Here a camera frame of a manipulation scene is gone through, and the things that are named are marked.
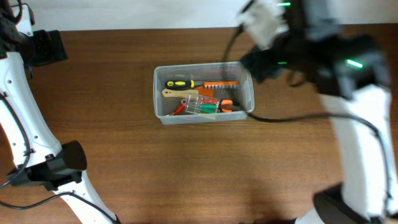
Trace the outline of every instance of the white background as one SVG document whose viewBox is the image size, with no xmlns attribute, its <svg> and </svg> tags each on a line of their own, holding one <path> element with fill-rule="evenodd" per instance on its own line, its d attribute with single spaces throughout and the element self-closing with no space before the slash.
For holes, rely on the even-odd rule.
<svg viewBox="0 0 398 224">
<path fill-rule="evenodd" d="M 22 0 L 35 29 L 165 29 L 235 26 L 248 0 Z M 330 0 L 344 24 L 398 22 L 398 0 Z"/>
</svg>

